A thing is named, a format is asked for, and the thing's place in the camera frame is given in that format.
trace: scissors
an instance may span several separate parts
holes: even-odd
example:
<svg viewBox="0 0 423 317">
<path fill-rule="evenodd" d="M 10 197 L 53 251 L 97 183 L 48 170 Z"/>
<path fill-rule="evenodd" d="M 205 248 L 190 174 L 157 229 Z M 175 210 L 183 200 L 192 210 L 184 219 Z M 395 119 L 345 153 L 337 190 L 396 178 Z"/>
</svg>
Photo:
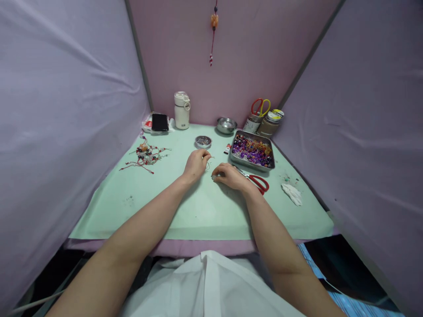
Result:
<svg viewBox="0 0 423 317">
<path fill-rule="evenodd" d="M 257 108 L 257 110 L 254 112 L 254 105 L 259 100 L 261 100 L 261 103 L 260 103 L 259 107 Z M 267 101 L 269 103 L 269 107 L 266 110 L 266 112 L 263 113 L 263 104 L 264 104 L 265 101 Z M 269 112 L 269 110 L 270 110 L 270 100 L 269 99 L 263 100 L 262 98 L 259 98 L 256 101 L 254 101 L 251 105 L 251 113 L 254 114 L 254 115 L 258 115 L 259 117 L 264 117 L 266 115 L 266 113 Z"/>
<path fill-rule="evenodd" d="M 267 183 L 263 178 L 256 175 L 247 175 L 242 170 L 240 170 L 237 166 L 235 168 L 240 172 L 242 175 L 244 175 L 246 178 L 248 178 L 250 181 L 252 181 L 254 184 L 257 185 L 258 190 L 261 192 L 262 195 L 264 195 L 265 192 L 267 192 L 270 188 L 269 183 Z"/>
</svg>

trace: hand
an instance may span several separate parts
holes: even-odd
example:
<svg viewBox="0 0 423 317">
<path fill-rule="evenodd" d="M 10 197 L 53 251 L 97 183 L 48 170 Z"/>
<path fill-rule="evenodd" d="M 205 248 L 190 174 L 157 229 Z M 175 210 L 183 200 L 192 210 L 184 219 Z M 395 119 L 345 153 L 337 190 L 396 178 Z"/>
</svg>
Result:
<svg viewBox="0 0 423 317">
<path fill-rule="evenodd" d="M 250 182 L 244 175 L 238 172 L 235 166 L 229 163 L 221 163 L 211 174 L 217 176 L 214 178 L 216 183 L 224 183 L 227 186 L 240 190 L 242 192 L 248 192 L 249 190 L 257 190 L 257 187 Z"/>
<path fill-rule="evenodd" d="M 212 156 L 205 149 L 195 150 L 186 161 L 185 170 L 182 177 L 191 183 L 198 181 L 204 174 L 207 161 Z"/>
</svg>

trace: black phone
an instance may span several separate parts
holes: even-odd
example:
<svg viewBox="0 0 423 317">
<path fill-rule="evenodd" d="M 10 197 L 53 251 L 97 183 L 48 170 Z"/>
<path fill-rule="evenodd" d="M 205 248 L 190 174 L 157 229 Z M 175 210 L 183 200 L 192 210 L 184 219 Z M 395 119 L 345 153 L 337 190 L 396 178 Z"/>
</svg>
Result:
<svg viewBox="0 0 423 317">
<path fill-rule="evenodd" d="M 169 125 L 167 124 L 167 116 L 165 114 L 153 114 L 151 130 L 169 131 Z"/>
</svg>

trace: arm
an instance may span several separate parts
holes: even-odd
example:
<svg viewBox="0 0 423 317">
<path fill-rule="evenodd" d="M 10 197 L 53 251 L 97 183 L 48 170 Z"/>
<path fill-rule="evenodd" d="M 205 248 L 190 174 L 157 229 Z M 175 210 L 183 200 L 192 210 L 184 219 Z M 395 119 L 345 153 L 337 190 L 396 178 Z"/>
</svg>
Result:
<svg viewBox="0 0 423 317">
<path fill-rule="evenodd" d="M 163 238 L 183 196 L 200 179 L 210 157 L 206 150 L 191 153 L 182 176 L 107 240 L 47 316 L 116 316 L 141 263 Z"/>
<path fill-rule="evenodd" d="M 242 192 L 257 247 L 269 269 L 276 293 L 306 316 L 345 316 L 257 187 L 227 163 L 220 164 L 212 174 L 220 175 L 215 182 Z"/>
</svg>

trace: water bottle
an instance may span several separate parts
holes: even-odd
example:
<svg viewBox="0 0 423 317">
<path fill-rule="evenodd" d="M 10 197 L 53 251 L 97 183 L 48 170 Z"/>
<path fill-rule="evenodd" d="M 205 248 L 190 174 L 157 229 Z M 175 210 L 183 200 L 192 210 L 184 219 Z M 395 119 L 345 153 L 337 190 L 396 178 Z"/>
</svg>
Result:
<svg viewBox="0 0 423 317">
<path fill-rule="evenodd" d="M 189 110 L 191 104 L 186 92 L 175 92 L 175 123 L 178 129 L 189 128 Z"/>
</svg>

